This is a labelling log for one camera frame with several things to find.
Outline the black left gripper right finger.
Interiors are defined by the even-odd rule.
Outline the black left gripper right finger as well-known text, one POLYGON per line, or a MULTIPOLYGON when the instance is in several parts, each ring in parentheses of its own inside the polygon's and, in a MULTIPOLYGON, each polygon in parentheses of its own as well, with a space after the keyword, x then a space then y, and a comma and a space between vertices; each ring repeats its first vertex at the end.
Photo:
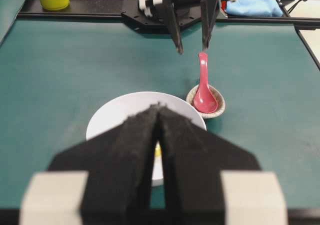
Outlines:
POLYGON ((157 116, 166 206, 181 224, 287 224, 277 175, 251 152, 165 106, 157 116))

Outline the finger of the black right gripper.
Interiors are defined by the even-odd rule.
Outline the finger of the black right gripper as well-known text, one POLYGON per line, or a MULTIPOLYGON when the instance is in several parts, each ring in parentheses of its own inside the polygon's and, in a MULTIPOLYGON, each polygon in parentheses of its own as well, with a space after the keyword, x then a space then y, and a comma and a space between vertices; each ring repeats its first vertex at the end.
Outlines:
POLYGON ((212 31, 220 11, 220 0, 201 0, 202 50, 209 48, 212 31))
POLYGON ((172 0, 152 0, 157 11, 157 15, 162 19, 163 24, 168 29, 171 39, 174 42, 176 51, 182 55, 184 52, 181 32, 177 15, 172 0))

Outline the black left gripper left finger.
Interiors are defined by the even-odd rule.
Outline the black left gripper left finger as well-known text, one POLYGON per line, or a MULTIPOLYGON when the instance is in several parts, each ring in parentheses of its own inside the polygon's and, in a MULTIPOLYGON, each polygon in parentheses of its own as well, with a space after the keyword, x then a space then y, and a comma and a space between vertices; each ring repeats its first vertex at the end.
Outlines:
POLYGON ((122 225, 149 205, 158 106, 58 152, 24 193, 21 225, 122 225))

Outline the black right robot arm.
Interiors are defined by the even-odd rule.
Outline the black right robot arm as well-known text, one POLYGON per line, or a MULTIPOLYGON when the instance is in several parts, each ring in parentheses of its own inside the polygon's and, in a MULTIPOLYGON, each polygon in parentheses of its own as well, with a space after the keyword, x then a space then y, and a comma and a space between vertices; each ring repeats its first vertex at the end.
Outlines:
POLYGON ((122 15, 148 29, 167 30, 177 52, 184 52, 181 30, 198 21, 202 49, 209 48, 222 2, 236 0, 123 0, 122 15))

